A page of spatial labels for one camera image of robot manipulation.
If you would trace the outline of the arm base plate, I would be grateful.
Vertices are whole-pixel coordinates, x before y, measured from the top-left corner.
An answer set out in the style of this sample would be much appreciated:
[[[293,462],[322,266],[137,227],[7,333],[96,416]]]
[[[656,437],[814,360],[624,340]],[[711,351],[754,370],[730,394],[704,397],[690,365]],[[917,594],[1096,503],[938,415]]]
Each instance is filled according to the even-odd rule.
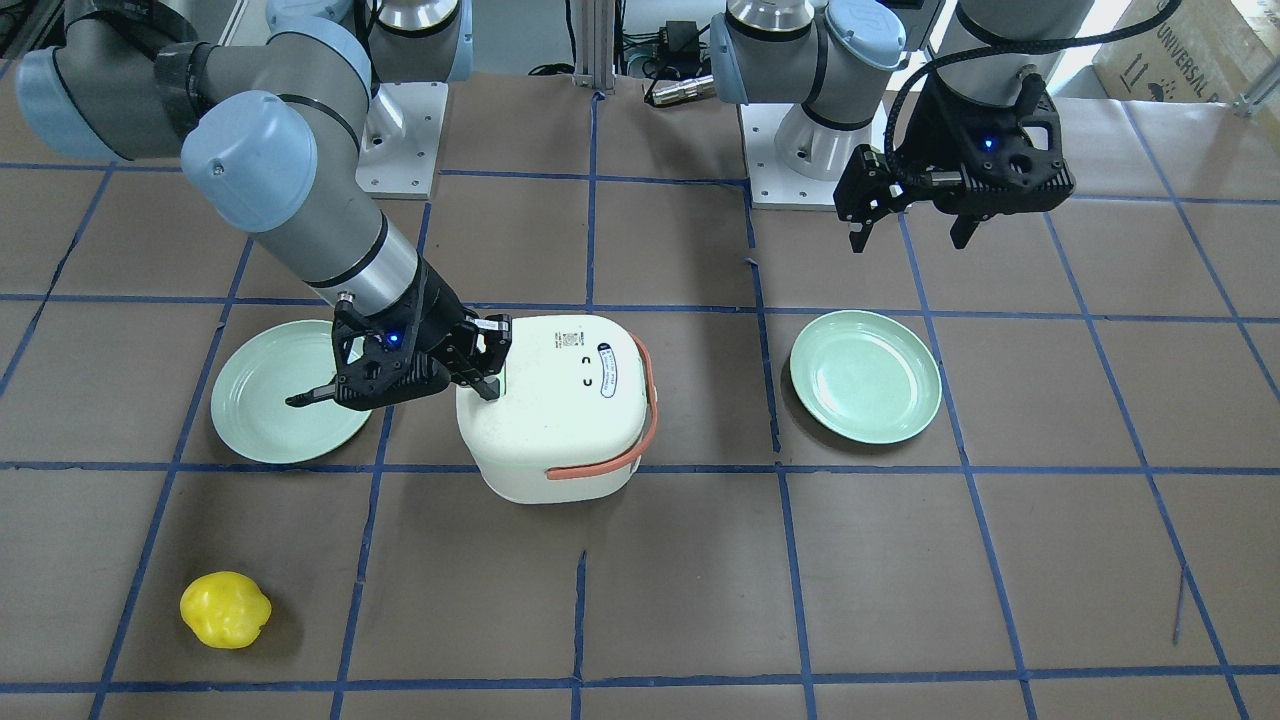
[[[799,104],[739,106],[742,150],[755,209],[835,209],[835,187],[855,146],[882,149],[887,115],[874,105],[870,122],[852,131],[814,122]]]
[[[383,83],[365,123],[356,179],[375,199],[429,200],[449,86]]]

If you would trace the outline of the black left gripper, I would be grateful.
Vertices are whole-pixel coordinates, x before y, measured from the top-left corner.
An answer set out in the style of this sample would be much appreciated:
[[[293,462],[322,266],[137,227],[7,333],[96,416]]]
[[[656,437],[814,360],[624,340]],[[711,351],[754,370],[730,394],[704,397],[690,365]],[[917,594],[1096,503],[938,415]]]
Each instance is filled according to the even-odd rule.
[[[1014,159],[1037,151],[1020,120],[1036,110],[1041,74],[1015,79],[1009,106],[989,108],[932,77],[916,101],[906,137],[896,151],[899,177],[884,154],[858,145],[833,192],[835,211],[849,223],[849,242],[863,252],[873,225],[913,202],[932,202],[955,215],[948,237],[956,250],[970,243],[982,223],[997,214],[1041,210],[1034,165]]]

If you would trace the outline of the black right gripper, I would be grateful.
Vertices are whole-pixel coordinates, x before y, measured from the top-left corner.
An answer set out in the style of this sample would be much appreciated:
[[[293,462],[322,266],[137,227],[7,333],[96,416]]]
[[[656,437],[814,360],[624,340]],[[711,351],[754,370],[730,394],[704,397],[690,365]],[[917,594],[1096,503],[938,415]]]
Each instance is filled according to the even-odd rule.
[[[497,375],[513,343],[513,318],[476,316],[422,258],[408,288],[388,309],[388,331],[399,333],[392,359],[394,389],[443,389],[453,382],[484,401],[499,398]]]

